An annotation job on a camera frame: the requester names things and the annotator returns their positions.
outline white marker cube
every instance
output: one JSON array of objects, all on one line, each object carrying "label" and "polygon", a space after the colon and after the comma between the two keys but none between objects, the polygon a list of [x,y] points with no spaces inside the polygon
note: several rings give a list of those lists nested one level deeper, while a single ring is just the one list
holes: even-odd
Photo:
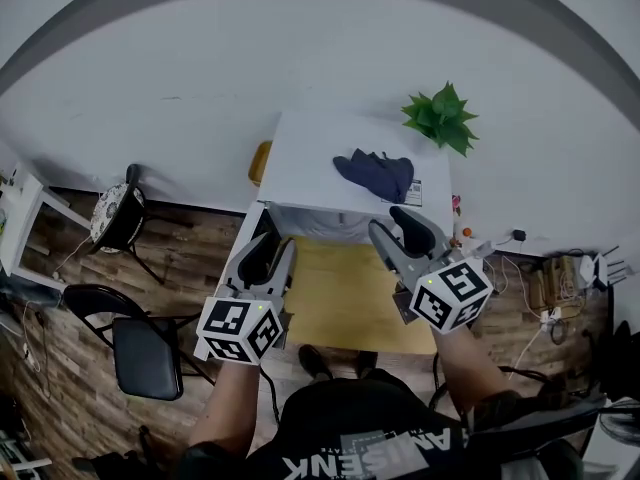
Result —
[{"label": "white marker cube", "polygon": [[482,267],[465,259],[418,279],[409,307],[446,334],[474,320],[492,291]]},{"label": "white marker cube", "polygon": [[260,364],[282,326],[269,301],[207,297],[196,334],[217,359]]}]

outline person's left arm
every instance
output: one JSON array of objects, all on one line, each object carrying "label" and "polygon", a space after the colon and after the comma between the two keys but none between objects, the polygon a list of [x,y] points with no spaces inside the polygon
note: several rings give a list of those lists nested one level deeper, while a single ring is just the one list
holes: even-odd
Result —
[{"label": "person's left arm", "polygon": [[211,442],[234,457],[245,458],[256,429],[259,382],[259,366],[225,362],[191,431],[189,446]]}]

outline black t-shirt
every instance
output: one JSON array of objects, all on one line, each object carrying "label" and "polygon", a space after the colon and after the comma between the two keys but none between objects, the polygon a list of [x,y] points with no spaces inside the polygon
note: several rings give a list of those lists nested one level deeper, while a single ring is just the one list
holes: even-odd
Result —
[{"label": "black t-shirt", "polygon": [[[467,441],[460,422],[431,411],[393,384],[336,379],[294,393],[273,440],[246,459],[201,443],[185,452],[175,477],[501,478],[504,466],[492,463],[491,457],[472,463]],[[531,460],[536,464],[516,464],[513,478],[554,477],[545,474],[537,459]]]}]

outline chair seat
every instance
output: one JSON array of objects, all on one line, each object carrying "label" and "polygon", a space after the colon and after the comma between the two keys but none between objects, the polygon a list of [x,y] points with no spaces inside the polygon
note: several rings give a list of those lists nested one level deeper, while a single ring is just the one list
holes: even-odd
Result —
[{"label": "chair seat", "polygon": [[[91,239],[93,240],[93,243],[98,242],[104,230],[107,229],[107,225],[113,219],[114,215],[116,214],[116,210],[122,202],[122,198],[127,192],[127,187],[127,183],[120,183],[119,185],[115,185],[107,190],[104,194],[102,194],[100,196],[100,199],[98,199],[98,202],[93,209],[93,215],[91,216]],[[142,206],[144,206],[144,196],[142,195],[142,191],[136,188],[133,191],[133,195],[137,199],[137,201]],[[135,238],[143,222],[144,218],[141,218],[140,222],[138,223],[138,227],[131,236],[131,240]],[[100,250],[109,254],[121,252],[119,249],[113,249],[111,247],[102,247],[100,248]]]},{"label": "chair seat", "polygon": [[[178,346],[173,320],[154,318],[169,341]],[[183,392],[180,357],[146,322],[131,318],[113,321],[113,354],[120,389],[134,396],[175,400]]]}]

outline gray arch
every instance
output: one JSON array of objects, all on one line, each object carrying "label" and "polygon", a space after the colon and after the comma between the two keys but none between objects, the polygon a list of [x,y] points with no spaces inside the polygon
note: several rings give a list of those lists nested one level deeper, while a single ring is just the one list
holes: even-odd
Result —
[{"label": "gray arch", "polygon": [[[0,96],[47,57],[92,30],[167,1],[74,0],[0,69]],[[433,1],[484,18],[545,49],[597,88],[640,131],[640,80],[602,36],[560,1]]]}]

